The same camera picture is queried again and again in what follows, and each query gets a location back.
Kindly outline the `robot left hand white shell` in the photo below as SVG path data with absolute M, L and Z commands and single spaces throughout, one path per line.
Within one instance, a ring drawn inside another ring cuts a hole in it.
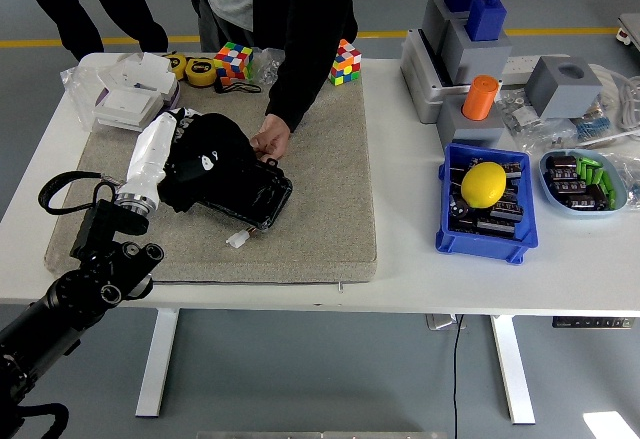
M 191 120 L 196 111 L 180 108 L 163 112 L 139 135 L 132 153 L 126 182 L 115 197 L 115 204 L 147 215 L 158 209 L 158 184 L 165 178 L 164 167 L 178 123 Z

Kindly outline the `person's hand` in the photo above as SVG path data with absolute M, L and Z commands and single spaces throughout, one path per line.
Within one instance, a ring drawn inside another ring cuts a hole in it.
M 260 160 L 279 160 L 287 151 L 290 134 L 283 119 L 267 114 L 259 131 L 250 139 L 250 145 Z

